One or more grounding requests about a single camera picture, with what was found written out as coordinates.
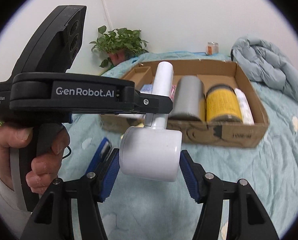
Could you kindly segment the white sleeve forearm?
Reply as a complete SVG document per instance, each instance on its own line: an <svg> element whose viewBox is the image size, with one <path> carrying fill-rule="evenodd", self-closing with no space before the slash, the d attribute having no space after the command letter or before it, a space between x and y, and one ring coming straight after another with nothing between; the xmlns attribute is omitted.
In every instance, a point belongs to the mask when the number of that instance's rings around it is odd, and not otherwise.
<svg viewBox="0 0 298 240"><path fill-rule="evenodd" d="M16 239L22 236L31 214L18 208L14 191L0 179L0 217Z"/></svg>

